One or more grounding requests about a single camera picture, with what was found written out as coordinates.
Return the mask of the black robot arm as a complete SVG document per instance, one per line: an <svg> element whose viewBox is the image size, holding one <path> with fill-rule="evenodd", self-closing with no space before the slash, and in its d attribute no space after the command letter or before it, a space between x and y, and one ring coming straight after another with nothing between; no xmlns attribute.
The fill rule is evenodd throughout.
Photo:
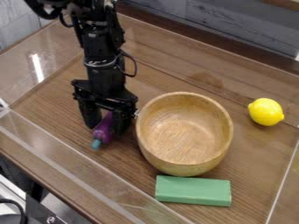
<svg viewBox="0 0 299 224"><path fill-rule="evenodd" d="M123 134L137 112L137 95L127 89L123 51L126 31L118 20L118 0L25 0L35 14L47 20L59 19L75 30L85 52L89 78L74 80L74 99L86 125L95 128L103 121L101 111L113 112L113 132Z"/></svg>

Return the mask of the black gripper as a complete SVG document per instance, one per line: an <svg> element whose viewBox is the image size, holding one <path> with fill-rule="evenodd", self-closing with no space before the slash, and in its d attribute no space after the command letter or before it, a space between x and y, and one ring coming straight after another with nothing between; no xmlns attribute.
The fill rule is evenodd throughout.
<svg viewBox="0 0 299 224"><path fill-rule="evenodd" d="M126 62L118 59L109 65L86 65L89 78L74 80L74 99L85 123L94 129L102 121L101 110L113 112L113 127L118 136L130 128L133 115L137 112L137 95L127 89L127 77L135 76L126 72Z"/></svg>

